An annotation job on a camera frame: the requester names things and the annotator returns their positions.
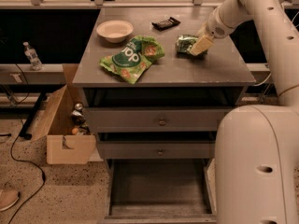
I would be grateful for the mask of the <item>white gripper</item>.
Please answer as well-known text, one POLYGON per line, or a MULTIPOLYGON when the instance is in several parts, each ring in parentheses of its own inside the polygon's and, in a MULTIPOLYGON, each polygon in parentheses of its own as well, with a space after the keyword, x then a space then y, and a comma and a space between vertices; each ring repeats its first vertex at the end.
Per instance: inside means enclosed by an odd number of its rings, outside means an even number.
POLYGON ((204 23, 196 32, 197 40, 192 45, 190 54, 193 56, 199 55, 214 44, 213 37, 225 38, 234 30, 232 14, 225 12, 220 7, 215 8, 209 15, 206 24, 204 23))

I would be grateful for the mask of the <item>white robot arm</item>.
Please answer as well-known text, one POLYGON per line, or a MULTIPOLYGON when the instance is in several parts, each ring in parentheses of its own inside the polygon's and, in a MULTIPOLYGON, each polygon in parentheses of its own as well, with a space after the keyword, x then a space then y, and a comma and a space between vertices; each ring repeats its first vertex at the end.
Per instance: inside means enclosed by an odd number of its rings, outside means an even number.
POLYGON ((299 34, 284 0, 225 0, 197 32, 192 53, 253 21, 278 105, 242 105, 217 131, 217 224, 298 224, 293 172, 299 160, 299 34))

